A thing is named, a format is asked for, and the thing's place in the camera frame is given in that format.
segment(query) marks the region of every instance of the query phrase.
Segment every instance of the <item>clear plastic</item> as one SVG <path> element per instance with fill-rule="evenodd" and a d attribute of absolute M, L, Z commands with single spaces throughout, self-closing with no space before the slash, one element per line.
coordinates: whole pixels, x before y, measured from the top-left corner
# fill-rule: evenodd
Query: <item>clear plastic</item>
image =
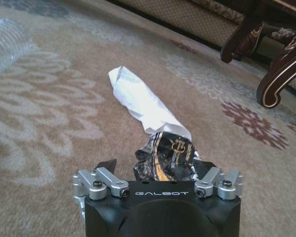
<path fill-rule="evenodd" d="M 0 73 L 32 47 L 25 27 L 10 19 L 0 19 Z"/>

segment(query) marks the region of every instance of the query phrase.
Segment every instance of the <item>silver metal bracket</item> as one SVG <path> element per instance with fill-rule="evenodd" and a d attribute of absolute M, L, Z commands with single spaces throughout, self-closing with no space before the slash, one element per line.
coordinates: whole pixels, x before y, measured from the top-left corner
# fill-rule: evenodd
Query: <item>silver metal bracket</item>
<path fill-rule="evenodd" d="M 118 179 L 106 168 L 101 167 L 90 172 L 86 169 L 73 175 L 74 202 L 79 205 L 82 218 L 85 220 L 84 198 L 89 195 L 91 200 L 101 200 L 107 196 L 107 187 L 115 197 L 125 198 L 129 195 L 128 182 Z"/>
<path fill-rule="evenodd" d="M 96 177 L 104 182 L 111 190 L 111 194 L 115 197 L 125 198 L 129 195 L 128 182 L 120 180 L 106 168 L 100 167 L 95 170 Z"/>
<path fill-rule="evenodd" d="M 214 187 L 218 189 L 218 196 L 224 200 L 242 197 L 243 176 L 239 170 L 233 169 L 226 176 L 221 169 L 212 167 L 202 180 L 194 183 L 195 195 L 206 198 L 213 195 Z"/>
<path fill-rule="evenodd" d="M 242 197 L 243 176 L 239 170 L 233 169 L 225 176 L 222 183 L 218 185 L 218 196 L 224 200 L 233 200 Z"/>
<path fill-rule="evenodd" d="M 213 195 L 214 186 L 216 186 L 223 177 L 224 173 L 217 167 L 212 167 L 203 179 L 195 181 L 194 192 L 199 198 L 206 198 Z"/>

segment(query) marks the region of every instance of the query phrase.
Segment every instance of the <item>dark wooden furniture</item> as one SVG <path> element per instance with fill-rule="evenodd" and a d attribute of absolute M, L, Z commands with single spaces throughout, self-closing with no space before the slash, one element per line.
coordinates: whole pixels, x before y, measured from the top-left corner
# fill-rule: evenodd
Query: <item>dark wooden furniture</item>
<path fill-rule="evenodd" d="M 216 0 L 245 15 L 242 24 L 221 50 L 221 60 L 229 63 L 242 40 L 261 22 L 296 29 L 296 0 Z M 276 58 L 260 82 L 257 100 L 266 108 L 280 101 L 281 90 L 296 77 L 296 37 L 285 53 Z"/>

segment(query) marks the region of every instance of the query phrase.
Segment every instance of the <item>carpet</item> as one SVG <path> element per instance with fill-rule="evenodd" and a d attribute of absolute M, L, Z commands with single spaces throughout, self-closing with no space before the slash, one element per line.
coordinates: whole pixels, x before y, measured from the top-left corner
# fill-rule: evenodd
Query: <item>carpet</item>
<path fill-rule="evenodd" d="M 105 1 L 0 0 L 32 51 L 0 75 L 0 237 L 84 236 L 72 174 L 117 158 L 134 179 L 148 140 L 112 94 L 125 65 L 192 133 L 203 160 L 244 174 L 240 236 L 296 236 L 296 98 L 256 103 L 265 74 Z"/>

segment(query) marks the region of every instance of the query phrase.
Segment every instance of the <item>trash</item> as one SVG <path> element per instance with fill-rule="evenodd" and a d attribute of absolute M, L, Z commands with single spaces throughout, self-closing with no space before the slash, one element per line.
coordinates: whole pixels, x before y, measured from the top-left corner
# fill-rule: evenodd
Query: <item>trash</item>
<path fill-rule="evenodd" d="M 113 94 L 129 113 L 140 120 L 148 134 L 165 131 L 189 141 L 190 132 L 174 117 L 149 87 L 125 66 L 109 72 Z"/>
<path fill-rule="evenodd" d="M 32 47 L 32 38 L 22 24 L 0 19 L 0 73 Z"/>
<path fill-rule="evenodd" d="M 134 167 L 136 180 L 195 181 L 195 167 L 201 159 L 193 144 L 186 138 L 169 132 L 158 132 L 136 151 Z"/>

